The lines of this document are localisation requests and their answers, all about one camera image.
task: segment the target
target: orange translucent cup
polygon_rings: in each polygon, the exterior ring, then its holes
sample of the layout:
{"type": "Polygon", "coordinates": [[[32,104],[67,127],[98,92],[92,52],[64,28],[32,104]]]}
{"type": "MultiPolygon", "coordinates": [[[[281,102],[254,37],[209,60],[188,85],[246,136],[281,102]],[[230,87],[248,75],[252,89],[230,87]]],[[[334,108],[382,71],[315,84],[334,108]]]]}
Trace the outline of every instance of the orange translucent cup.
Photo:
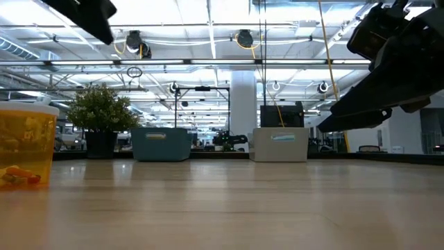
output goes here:
{"type": "Polygon", "coordinates": [[[0,190],[49,184],[59,110],[0,101],[0,190]]]}

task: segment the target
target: table surface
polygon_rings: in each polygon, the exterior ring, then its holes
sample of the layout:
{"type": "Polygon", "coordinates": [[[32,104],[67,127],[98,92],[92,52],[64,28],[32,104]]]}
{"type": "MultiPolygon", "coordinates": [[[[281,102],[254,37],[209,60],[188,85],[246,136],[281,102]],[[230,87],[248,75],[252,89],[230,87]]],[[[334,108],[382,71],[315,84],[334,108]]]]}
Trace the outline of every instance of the table surface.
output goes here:
{"type": "Polygon", "coordinates": [[[0,249],[442,249],[444,168],[73,160],[0,192],[0,249]]]}

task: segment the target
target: ceiling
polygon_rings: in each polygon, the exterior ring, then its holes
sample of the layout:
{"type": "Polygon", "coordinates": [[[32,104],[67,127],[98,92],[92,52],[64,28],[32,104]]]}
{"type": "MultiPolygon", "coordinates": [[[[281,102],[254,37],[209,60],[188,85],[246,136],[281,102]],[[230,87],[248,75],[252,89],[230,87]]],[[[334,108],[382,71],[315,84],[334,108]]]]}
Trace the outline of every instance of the ceiling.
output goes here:
{"type": "MultiPolygon", "coordinates": [[[[124,38],[131,30],[141,31],[149,44],[153,59],[253,59],[266,54],[267,59],[322,59],[327,58],[317,1],[267,0],[111,0],[117,13],[109,19],[115,44],[104,45],[90,34],[75,26],[60,14],[42,7],[39,0],[2,0],[0,2],[0,38],[8,38],[29,51],[44,54],[50,51],[59,60],[118,60],[138,59],[124,50],[124,38]],[[266,46],[254,51],[242,49],[232,40],[239,29],[249,29],[259,45],[260,34],[266,46]]],[[[415,1],[410,5],[408,18],[428,9],[428,1],[415,1]]],[[[330,57],[332,59],[362,59],[347,50],[346,43],[355,26],[356,16],[363,17],[373,3],[359,0],[322,1],[323,19],[330,57]]],[[[0,60],[23,60],[2,51],[0,60]]],[[[48,88],[75,88],[79,85],[105,83],[111,88],[127,88],[131,80],[126,75],[129,66],[59,67],[42,70],[38,67],[0,67],[0,88],[29,88],[29,92],[13,92],[11,98],[32,99],[38,91],[48,88]]],[[[146,115],[168,120],[172,115],[168,107],[172,102],[159,103],[151,99],[170,99],[169,86],[176,82],[181,87],[197,85],[229,87],[234,66],[169,65],[143,66],[145,74],[133,80],[134,87],[141,85],[148,92],[121,91],[122,96],[134,100],[133,107],[146,115]]],[[[341,94],[360,81],[368,71],[366,67],[335,67],[332,71],[341,94]]],[[[291,65],[267,69],[266,86],[276,99],[333,98],[332,91],[319,95],[318,84],[331,85],[327,68],[295,68],[291,65]]],[[[256,71],[262,98],[262,80],[256,71]]],[[[53,99],[69,99],[74,92],[52,92],[53,99]]],[[[187,98],[220,99],[198,101],[184,109],[224,110],[227,103],[216,92],[190,92],[187,98]]],[[[304,101],[306,109],[326,109],[329,101],[304,101]]],[[[216,120],[223,123],[224,113],[215,112],[216,120]]]]}

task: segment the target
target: computer monitor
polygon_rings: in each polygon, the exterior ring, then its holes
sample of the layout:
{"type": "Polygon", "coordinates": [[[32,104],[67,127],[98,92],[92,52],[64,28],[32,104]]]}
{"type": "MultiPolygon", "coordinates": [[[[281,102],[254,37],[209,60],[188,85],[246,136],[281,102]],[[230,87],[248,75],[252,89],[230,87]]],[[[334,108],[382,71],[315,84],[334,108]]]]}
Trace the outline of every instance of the computer monitor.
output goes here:
{"type": "Polygon", "coordinates": [[[304,127],[304,109],[302,106],[261,106],[261,127],[282,127],[282,121],[286,128],[304,127]]]}

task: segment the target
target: blue plastic bin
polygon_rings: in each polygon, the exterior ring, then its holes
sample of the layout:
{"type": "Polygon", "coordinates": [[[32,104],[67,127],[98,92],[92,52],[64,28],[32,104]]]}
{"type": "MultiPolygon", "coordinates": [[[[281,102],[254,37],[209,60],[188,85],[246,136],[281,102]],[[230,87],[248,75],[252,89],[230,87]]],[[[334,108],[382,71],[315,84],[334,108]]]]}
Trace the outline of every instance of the blue plastic bin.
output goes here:
{"type": "Polygon", "coordinates": [[[181,161],[189,158],[192,135],[184,128],[134,128],[131,130],[134,159],[181,161]]]}

